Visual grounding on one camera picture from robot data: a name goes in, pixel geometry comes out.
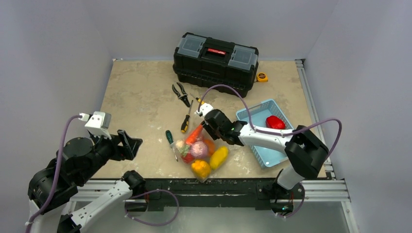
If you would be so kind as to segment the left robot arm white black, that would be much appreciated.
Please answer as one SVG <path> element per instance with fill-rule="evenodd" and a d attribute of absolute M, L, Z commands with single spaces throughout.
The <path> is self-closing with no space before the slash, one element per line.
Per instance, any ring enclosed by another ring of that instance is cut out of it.
<path fill-rule="evenodd" d="M 25 223 L 26 232 L 46 232 L 40 226 L 45 214 L 67 204 L 107 161 L 132 161 L 142 143 L 142 139 L 131 138 L 124 130 L 109 137 L 91 134 L 68 142 L 62 137 L 56 158 L 29 182 L 28 197 L 36 212 Z"/>

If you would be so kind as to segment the black pliers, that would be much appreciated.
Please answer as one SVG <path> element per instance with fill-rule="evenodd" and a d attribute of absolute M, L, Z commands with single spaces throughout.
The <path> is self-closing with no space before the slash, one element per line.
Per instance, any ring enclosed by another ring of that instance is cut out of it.
<path fill-rule="evenodd" d="M 176 85 L 180 88 L 180 91 L 177 90 L 175 85 L 172 85 L 172 91 L 177 96 L 179 100 L 181 100 L 188 108 L 190 108 L 191 103 L 188 100 L 188 95 L 183 87 L 183 85 L 179 82 L 176 82 Z"/>

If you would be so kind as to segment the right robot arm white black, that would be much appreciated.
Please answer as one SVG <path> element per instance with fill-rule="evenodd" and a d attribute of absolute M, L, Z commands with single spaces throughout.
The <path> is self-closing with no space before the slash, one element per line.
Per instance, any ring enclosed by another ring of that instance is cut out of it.
<path fill-rule="evenodd" d="M 295 130 L 252 127 L 247 121 L 231 121 L 221 110 L 201 109 L 202 126 L 214 139 L 238 146 L 257 146 L 276 150 L 287 156 L 290 166 L 282 170 L 273 184 L 273 192 L 283 198 L 304 179 L 318 176 L 326 160 L 328 147 L 310 130 L 300 125 Z"/>

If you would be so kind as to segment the light blue plastic basket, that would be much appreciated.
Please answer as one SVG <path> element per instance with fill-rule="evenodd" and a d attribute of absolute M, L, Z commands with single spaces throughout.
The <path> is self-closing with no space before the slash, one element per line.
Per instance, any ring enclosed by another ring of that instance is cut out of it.
<path fill-rule="evenodd" d="M 237 120 L 247 123 L 252 121 L 255 128 L 274 132 L 274 129 L 265 128 L 266 118 L 272 115 L 284 121 L 286 124 L 286 129 L 283 130 L 284 133 L 290 133 L 294 129 L 273 99 L 264 100 L 260 104 L 250 107 L 249 110 L 244 108 L 236 112 Z M 290 136 L 282 138 L 277 135 L 257 132 L 250 127 L 250 124 L 246 124 L 239 135 L 241 144 L 251 147 L 261 168 L 273 167 L 288 160 L 285 154 L 285 143 L 290 139 Z"/>

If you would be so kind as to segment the black yellow screwdriver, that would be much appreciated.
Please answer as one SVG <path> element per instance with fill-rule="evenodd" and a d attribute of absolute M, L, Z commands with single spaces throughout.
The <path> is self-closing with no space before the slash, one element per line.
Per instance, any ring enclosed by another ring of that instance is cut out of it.
<path fill-rule="evenodd" d="M 190 114 L 191 114 L 191 109 L 193 106 L 193 100 L 190 102 L 190 106 L 189 106 L 189 111 L 188 113 L 185 115 L 185 118 L 182 122 L 182 125 L 180 127 L 180 131 L 181 133 L 186 133 L 189 127 L 189 119 L 190 119 Z"/>

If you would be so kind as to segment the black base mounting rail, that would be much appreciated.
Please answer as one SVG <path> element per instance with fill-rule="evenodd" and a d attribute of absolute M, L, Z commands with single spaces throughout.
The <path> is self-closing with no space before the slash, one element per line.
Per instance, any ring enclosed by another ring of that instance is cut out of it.
<path fill-rule="evenodd" d="M 292 190 L 276 186 L 274 178 L 150 178 L 125 200 L 130 212 L 163 211 L 166 207 L 228 207 L 289 214 L 305 198 L 302 184 Z"/>

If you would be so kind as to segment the black plastic toolbox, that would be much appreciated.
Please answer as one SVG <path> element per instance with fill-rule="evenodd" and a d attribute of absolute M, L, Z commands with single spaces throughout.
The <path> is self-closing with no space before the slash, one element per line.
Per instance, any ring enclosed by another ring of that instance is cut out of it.
<path fill-rule="evenodd" d="M 173 54 L 173 70 L 179 82 L 216 88 L 245 98 L 253 88 L 258 69 L 256 47 L 239 45 L 212 37 L 185 33 Z"/>

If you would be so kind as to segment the clear zip top bag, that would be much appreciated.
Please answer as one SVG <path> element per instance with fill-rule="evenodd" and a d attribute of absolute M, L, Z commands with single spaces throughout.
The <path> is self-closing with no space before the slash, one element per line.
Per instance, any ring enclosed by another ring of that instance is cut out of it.
<path fill-rule="evenodd" d="M 184 139 L 172 140 L 170 132 L 166 132 L 166 135 L 177 160 L 188 165 L 194 177 L 202 183 L 222 167 L 229 157 L 229 148 L 217 147 L 206 135 L 202 125 Z"/>

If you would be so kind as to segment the yellow tape measure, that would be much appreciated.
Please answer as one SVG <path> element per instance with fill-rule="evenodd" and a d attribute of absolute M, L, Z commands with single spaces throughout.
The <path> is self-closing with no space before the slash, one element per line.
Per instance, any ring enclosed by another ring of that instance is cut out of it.
<path fill-rule="evenodd" d="M 256 81 L 260 83 L 268 82 L 268 76 L 264 72 L 259 72 L 256 75 Z"/>

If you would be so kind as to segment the red tomato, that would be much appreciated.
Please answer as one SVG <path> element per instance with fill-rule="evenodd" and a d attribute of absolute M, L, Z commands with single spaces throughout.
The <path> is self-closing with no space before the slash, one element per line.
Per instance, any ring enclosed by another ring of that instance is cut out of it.
<path fill-rule="evenodd" d="M 190 151 L 182 153 L 181 159 L 185 164 L 190 164 L 195 160 Z"/>

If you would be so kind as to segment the yellow mango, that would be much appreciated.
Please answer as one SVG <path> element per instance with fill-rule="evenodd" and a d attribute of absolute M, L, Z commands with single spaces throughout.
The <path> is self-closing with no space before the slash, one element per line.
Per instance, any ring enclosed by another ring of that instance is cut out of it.
<path fill-rule="evenodd" d="M 218 148 L 210 157 L 209 164 L 212 170 L 217 170 L 227 159 L 229 149 L 227 147 Z"/>

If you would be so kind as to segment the green handled screwdriver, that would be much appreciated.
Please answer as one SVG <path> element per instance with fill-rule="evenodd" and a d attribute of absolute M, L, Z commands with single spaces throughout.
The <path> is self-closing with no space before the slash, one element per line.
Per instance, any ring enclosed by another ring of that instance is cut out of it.
<path fill-rule="evenodd" d="M 166 130 L 166 131 L 165 131 L 165 135 L 166 135 L 167 141 L 168 141 L 168 143 L 169 143 L 169 146 L 170 146 L 170 148 L 171 148 L 172 151 L 173 151 L 173 154 L 174 154 L 174 156 L 175 156 L 175 160 L 178 162 L 178 156 L 177 156 L 177 154 L 176 154 L 176 152 L 175 152 L 175 149 L 174 149 L 174 147 L 173 147 L 173 136 L 172 136 L 171 131 L 170 131 L 170 130 Z"/>

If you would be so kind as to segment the small yellow screwdriver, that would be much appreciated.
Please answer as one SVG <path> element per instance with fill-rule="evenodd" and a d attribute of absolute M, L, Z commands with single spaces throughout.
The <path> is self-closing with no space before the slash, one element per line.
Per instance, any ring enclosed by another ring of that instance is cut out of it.
<path fill-rule="evenodd" d="M 197 102 L 199 102 L 201 105 L 203 105 L 205 102 L 202 101 L 199 97 L 195 96 L 194 94 L 190 93 L 190 95 L 197 100 Z"/>

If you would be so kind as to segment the red bell pepper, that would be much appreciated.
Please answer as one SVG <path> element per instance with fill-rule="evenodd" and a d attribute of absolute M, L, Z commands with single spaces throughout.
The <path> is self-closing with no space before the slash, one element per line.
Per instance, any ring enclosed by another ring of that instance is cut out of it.
<path fill-rule="evenodd" d="M 280 118 L 277 116 L 269 116 L 266 118 L 266 127 L 271 128 L 271 129 L 277 129 L 277 130 L 284 130 L 286 129 L 286 124 L 284 121 L 282 121 Z"/>

